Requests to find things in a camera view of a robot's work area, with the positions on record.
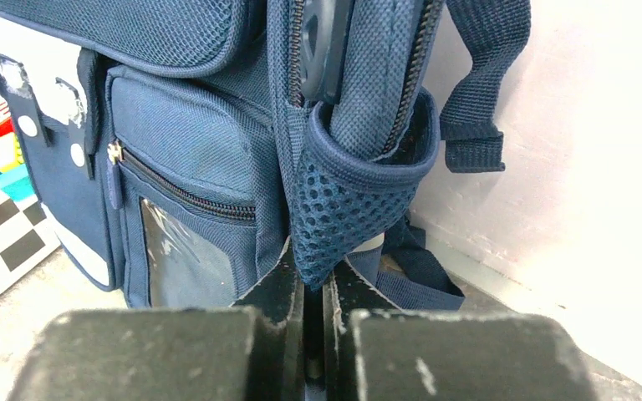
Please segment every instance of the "black and white checkered pattern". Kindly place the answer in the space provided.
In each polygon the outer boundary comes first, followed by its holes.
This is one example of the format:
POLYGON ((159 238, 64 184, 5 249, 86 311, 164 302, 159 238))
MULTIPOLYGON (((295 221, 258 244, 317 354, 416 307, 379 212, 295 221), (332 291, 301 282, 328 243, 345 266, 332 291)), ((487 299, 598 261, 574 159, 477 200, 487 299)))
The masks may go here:
POLYGON ((58 246, 35 196, 21 202, 0 196, 0 294, 58 246))

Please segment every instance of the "backpack strap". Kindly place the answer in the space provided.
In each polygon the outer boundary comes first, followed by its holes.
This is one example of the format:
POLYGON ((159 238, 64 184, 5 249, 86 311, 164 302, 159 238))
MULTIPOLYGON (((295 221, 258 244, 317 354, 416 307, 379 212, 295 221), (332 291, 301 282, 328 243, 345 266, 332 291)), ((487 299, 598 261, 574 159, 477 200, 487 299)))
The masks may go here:
POLYGON ((530 0, 446 0, 471 54, 471 72, 441 111, 446 166, 453 173, 504 171, 503 133, 493 124, 498 91, 530 35, 530 0))
POLYGON ((435 256, 425 249, 425 232, 410 226, 406 217, 385 233, 383 254, 402 267, 407 278, 379 272, 375 286, 404 309, 458 310, 464 293, 435 256))

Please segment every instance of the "zipper teeth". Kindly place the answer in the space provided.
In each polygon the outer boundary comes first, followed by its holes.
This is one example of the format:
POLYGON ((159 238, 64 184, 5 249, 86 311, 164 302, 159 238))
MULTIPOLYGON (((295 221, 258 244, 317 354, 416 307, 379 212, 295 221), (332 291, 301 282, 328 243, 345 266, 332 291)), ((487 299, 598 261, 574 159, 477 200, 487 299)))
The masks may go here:
POLYGON ((301 107, 301 30, 303 24, 304 0, 292 0, 289 40, 289 101, 292 106, 301 107))
POLYGON ((439 17, 441 7, 439 2, 434 0, 426 0, 425 6, 422 9, 420 16, 420 23, 417 27, 415 40, 412 43, 412 52, 410 54, 410 61, 405 73, 405 85, 402 88, 402 96, 400 97, 400 107, 395 116, 395 122, 392 124, 390 136, 385 142, 383 147, 383 154, 386 154, 394 149, 400 135, 402 135, 402 128, 407 120, 407 115, 411 109, 412 95, 415 93, 417 84, 420 82, 422 73, 422 66, 425 63, 427 50, 431 45, 431 35, 434 32, 434 26, 437 17, 439 17))
POLYGON ((212 200, 203 199, 200 196, 193 195, 190 192, 175 186, 166 178, 162 177, 147 165, 142 163, 140 160, 136 159, 136 157, 133 156, 128 150, 122 149, 122 155, 124 156, 123 160, 125 160, 125 162, 129 162, 135 165, 137 169, 142 170, 159 185, 165 187, 167 190, 173 192, 176 196, 179 196, 180 198, 196 207, 208 211, 215 216, 228 217, 244 221, 255 220, 254 206, 232 206, 219 202, 213 202, 212 200))

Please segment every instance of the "zipper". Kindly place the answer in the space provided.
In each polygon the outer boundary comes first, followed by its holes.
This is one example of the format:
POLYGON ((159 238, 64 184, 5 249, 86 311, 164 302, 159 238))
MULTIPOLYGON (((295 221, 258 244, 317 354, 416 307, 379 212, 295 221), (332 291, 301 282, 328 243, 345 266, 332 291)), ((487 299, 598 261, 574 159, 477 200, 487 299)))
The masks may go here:
POLYGON ((292 0, 289 39, 289 102, 294 107, 303 106, 301 95, 301 31, 304 0, 292 0))
POLYGON ((107 155, 109 156, 110 163, 113 167, 117 167, 120 164, 131 165, 131 167, 146 175, 147 178, 153 180, 159 187, 163 188, 170 195, 173 195, 179 201, 187 203, 190 206, 207 211, 215 216, 225 217, 228 219, 239 221, 255 220, 256 216, 254 206, 226 205, 193 195, 192 193, 177 187, 156 171, 153 171, 148 165, 144 164, 126 148, 122 147, 119 140, 116 140, 107 146, 107 155))
POLYGON ((429 53, 432 45, 431 37, 435 31, 436 22, 441 15, 442 2, 436 0, 425 0, 420 11, 420 21, 417 24, 417 32, 412 41, 410 58, 407 62, 405 71, 405 81, 402 86, 402 95, 400 97, 400 107, 397 109, 395 121, 390 130, 390 136, 383 146, 383 155, 391 152, 397 145, 397 140, 402 136, 405 121, 412 110, 412 98, 421 83, 422 67, 425 64, 425 58, 429 53))

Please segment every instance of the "white reflective strip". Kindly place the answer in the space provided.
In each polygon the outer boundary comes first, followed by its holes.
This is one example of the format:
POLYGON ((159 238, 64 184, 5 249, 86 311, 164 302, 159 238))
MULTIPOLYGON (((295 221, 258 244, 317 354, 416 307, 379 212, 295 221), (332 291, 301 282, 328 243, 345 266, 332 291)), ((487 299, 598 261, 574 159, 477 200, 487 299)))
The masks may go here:
POLYGON ((379 246, 383 246, 383 242, 385 242, 385 233, 380 234, 379 236, 375 238, 371 238, 367 240, 366 242, 363 242, 360 244, 359 247, 353 249, 352 252, 350 253, 355 253, 355 252, 362 252, 362 251, 370 251, 373 250, 379 246))
POLYGON ((0 53, 23 63, 28 82, 41 111, 63 124, 74 107, 55 83, 60 77, 73 85, 87 110, 87 99, 79 82, 77 61, 81 47, 64 40, 33 31, 0 18, 0 53))
POLYGON ((72 231, 60 224, 44 203, 41 203, 41 206, 53 227, 53 231, 55 231, 55 235, 58 236, 60 242, 68 252, 70 252, 90 277, 103 286, 108 286, 110 284, 110 269, 107 267, 107 262, 104 261, 97 252, 93 251, 92 248, 85 245, 72 231))

